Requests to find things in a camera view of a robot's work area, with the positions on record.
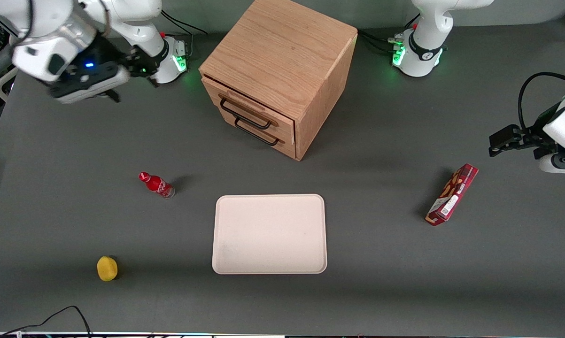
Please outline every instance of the red cardboard box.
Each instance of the red cardboard box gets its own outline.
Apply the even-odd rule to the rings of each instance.
[[[472,180],[478,173],[478,169],[471,166],[470,164],[465,164],[451,176],[451,179],[445,188],[441,196],[435,201],[433,207],[428,211],[428,214],[424,219],[433,226],[437,226],[445,221],[454,214],[454,210],[460,200],[464,196],[466,190],[472,183]]]

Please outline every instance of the wooden cabinet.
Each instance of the wooden cabinet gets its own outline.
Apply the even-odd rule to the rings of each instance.
[[[255,0],[201,80],[224,121],[300,161],[345,89],[356,38],[290,0]]]

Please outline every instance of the white tray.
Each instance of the white tray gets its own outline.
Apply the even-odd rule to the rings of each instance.
[[[319,274],[326,269],[320,195],[227,195],[216,203],[218,274]]]

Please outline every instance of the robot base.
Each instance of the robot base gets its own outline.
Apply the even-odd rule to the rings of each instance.
[[[184,41],[173,37],[163,39],[169,45],[169,55],[159,65],[159,70],[153,75],[158,84],[171,83],[186,71],[186,45]]]
[[[395,35],[395,38],[403,39],[404,43],[393,55],[393,61],[391,64],[410,77],[424,77],[428,75],[428,73],[430,73],[437,64],[439,64],[439,58],[441,57],[443,49],[441,49],[441,51],[439,51],[439,53],[433,56],[430,60],[420,60],[418,54],[414,52],[409,43],[407,43],[407,39],[413,31],[414,30],[410,28],[403,33]]]
[[[565,174],[565,161],[562,165],[556,165],[556,154],[548,154],[539,160],[539,169],[546,173]]]

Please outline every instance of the drawer handle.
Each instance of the drawer handle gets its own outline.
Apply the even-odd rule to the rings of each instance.
[[[255,137],[255,138],[258,139],[259,141],[262,141],[263,143],[267,144],[268,146],[273,147],[273,146],[275,146],[276,144],[278,144],[278,141],[279,141],[278,139],[275,139],[274,142],[270,142],[270,141],[267,141],[266,139],[263,139],[263,138],[261,138],[261,137],[255,135],[254,133],[250,132],[249,130],[244,129],[243,127],[241,127],[241,126],[239,125],[239,120],[240,120],[240,118],[237,118],[236,120],[234,120],[234,125],[235,125],[237,128],[239,128],[240,130],[244,131],[245,133],[248,133],[248,134],[251,135],[252,137]]]
[[[237,120],[241,120],[241,121],[245,122],[246,124],[250,124],[251,126],[254,126],[254,127],[257,128],[257,129],[261,129],[261,130],[264,131],[265,129],[269,128],[269,126],[271,126],[271,124],[272,124],[271,121],[268,121],[264,126],[262,126],[261,124],[256,124],[255,122],[249,120],[248,118],[246,118],[246,117],[244,117],[244,116],[242,116],[242,115],[239,115],[239,114],[238,114],[237,112],[235,112],[234,110],[224,107],[224,103],[226,103],[226,98],[222,98],[222,100],[220,101],[220,107],[222,107],[222,109],[224,109],[225,111],[227,111],[227,112],[229,112],[230,114],[232,114],[234,117],[237,118]]]

